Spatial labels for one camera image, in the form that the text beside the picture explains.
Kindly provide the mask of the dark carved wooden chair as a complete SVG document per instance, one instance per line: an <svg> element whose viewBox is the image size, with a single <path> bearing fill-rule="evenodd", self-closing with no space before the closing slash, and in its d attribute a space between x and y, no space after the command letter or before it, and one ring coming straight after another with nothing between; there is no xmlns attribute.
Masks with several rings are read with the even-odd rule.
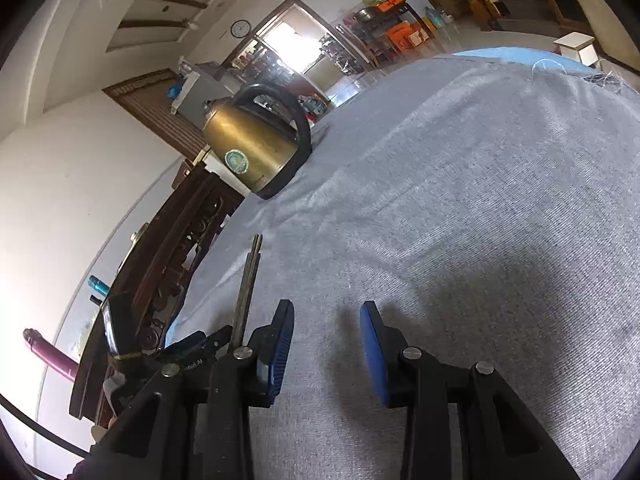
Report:
<svg viewBox="0 0 640 480"><path fill-rule="evenodd" d="M123 292L134 322L134 342L145 353L158 350L186 298L195 270L243 196L200 162L181 167L182 181L125 258L109 297ZM112 410L102 382L113 374L100 316L82 349L68 412L105 426Z"/></svg>

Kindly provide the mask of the metal shelf orange boxes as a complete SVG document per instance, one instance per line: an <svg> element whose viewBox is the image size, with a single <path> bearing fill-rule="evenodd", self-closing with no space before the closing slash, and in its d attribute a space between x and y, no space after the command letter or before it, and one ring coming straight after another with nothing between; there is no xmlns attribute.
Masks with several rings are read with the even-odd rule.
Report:
<svg viewBox="0 0 640 480"><path fill-rule="evenodd" d="M399 61L419 48L444 53L436 28L407 0L384 0L348 12L336 24L373 67Z"/></svg>

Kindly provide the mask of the grey refrigerator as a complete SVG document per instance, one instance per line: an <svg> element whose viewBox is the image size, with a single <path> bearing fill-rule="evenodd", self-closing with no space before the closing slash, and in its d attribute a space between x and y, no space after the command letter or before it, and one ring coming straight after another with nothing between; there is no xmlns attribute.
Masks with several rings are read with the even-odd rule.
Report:
<svg viewBox="0 0 640 480"><path fill-rule="evenodd" d="M217 64L194 64L180 58L176 83L167 95L170 112L180 115L198 129L203 129L213 104L233 96L224 83L226 73Z"/></svg>

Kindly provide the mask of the white small stool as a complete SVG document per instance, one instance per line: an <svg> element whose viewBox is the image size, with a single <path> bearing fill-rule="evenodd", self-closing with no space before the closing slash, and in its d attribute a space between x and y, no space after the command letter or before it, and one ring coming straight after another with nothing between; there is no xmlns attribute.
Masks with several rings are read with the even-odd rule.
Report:
<svg viewBox="0 0 640 480"><path fill-rule="evenodd" d="M599 57L594 47L596 38L582 32L570 32L553 41L560 55L588 67L594 67Z"/></svg>

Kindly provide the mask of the dark chopstick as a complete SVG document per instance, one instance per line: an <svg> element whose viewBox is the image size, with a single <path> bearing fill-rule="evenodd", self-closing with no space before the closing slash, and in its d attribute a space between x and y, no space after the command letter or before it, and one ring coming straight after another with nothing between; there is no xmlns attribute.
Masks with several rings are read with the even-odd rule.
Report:
<svg viewBox="0 0 640 480"><path fill-rule="evenodd" d="M232 353L236 348L241 347L243 344L248 311L250 310L250 300L252 300L255 281L257 278L260 248L262 248L262 234L256 234L253 237L250 252L246 255L238 300L236 300L234 310L234 320L228 350L229 353Z"/></svg>

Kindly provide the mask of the gold electric kettle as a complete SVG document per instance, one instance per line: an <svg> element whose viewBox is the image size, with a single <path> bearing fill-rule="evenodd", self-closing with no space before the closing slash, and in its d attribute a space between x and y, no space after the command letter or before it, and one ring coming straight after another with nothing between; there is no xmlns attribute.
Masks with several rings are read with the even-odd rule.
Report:
<svg viewBox="0 0 640 480"><path fill-rule="evenodd" d="M312 153L311 132L296 96L255 82L214 101L203 127L214 155L263 200L281 192Z"/></svg>

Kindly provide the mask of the round wall clock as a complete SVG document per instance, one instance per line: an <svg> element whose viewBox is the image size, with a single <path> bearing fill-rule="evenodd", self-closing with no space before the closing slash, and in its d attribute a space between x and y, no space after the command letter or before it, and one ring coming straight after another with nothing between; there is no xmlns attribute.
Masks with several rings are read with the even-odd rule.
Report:
<svg viewBox="0 0 640 480"><path fill-rule="evenodd" d="M244 18L234 21L230 26L230 34L235 39L246 38L251 31L252 24Z"/></svg>

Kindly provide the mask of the grey tablecloth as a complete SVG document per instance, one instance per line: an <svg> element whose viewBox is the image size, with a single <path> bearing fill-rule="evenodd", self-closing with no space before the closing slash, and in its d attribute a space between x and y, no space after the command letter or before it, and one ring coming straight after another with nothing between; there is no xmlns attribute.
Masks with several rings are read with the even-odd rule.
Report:
<svg viewBox="0 0 640 480"><path fill-rule="evenodd" d="M639 95L617 77L454 55L383 78L235 211L171 340L231 321L255 234L248 324L295 308L281 394L250 416L257 478L398 477L405 416L372 389L368 300L436 359L494 364L582 478L638 443Z"/></svg>

